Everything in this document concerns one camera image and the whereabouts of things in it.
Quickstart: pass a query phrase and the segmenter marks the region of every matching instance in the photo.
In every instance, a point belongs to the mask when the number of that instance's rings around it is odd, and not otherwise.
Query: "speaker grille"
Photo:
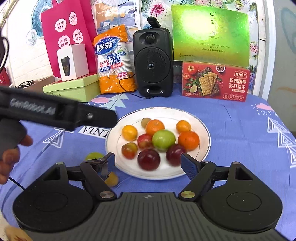
[[[169,57],[159,48],[144,48],[135,58],[137,81],[158,83],[169,74],[170,67]]]
[[[147,44],[153,44],[156,40],[156,36],[153,33],[147,33],[145,36],[145,42]]]

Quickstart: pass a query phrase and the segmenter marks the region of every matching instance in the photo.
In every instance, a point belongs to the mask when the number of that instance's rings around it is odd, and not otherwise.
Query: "pink paper bag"
[[[61,77],[57,50],[67,45],[84,44],[90,73],[97,73],[92,41],[96,36],[91,4],[89,0],[64,0],[41,13],[45,46],[55,77]]]

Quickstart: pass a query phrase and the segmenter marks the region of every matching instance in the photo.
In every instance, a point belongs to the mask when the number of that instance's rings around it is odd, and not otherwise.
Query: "metal screw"
[[[86,115],[86,117],[90,120],[90,119],[92,119],[94,117],[94,114],[93,113],[88,113]]]
[[[102,198],[112,198],[112,197],[114,197],[114,193],[111,191],[103,191],[100,193],[100,196]]]
[[[181,197],[183,198],[193,198],[194,196],[195,196],[195,193],[191,191],[181,192]]]

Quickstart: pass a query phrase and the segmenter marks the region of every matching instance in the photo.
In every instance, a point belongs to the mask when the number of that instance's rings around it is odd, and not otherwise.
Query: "speaker handle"
[[[160,23],[157,21],[155,17],[148,17],[148,23],[151,25],[152,28],[161,28]]]

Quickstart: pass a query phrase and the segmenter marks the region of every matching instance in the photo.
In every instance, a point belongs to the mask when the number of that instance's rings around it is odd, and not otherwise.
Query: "cracker box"
[[[196,62],[183,63],[182,95],[246,101],[248,69]]]

